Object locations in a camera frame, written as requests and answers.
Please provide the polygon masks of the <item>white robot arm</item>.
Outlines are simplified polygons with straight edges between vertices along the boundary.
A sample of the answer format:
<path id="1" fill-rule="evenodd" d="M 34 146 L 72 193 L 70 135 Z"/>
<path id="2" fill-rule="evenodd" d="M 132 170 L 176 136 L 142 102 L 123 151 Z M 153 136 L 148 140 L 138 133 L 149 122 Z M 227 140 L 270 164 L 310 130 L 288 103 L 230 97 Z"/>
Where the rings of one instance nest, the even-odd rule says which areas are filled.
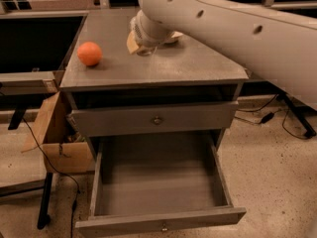
<path id="1" fill-rule="evenodd" d="M 138 0 L 127 47 L 180 32 L 317 109 L 317 20 L 227 0 Z"/>

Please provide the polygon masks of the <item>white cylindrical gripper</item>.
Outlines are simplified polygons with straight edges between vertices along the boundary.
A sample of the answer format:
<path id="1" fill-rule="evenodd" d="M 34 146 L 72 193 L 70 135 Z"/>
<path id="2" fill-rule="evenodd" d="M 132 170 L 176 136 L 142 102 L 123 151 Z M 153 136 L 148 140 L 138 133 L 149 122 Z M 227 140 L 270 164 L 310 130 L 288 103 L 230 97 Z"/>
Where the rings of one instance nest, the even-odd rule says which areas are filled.
<path id="1" fill-rule="evenodd" d="M 142 47 L 157 47 L 168 38 L 178 39 L 183 36 L 180 32 L 172 32 L 148 18 L 142 10 L 130 22 L 130 33 L 127 39 L 127 49 L 131 55 L 139 52 Z"/>

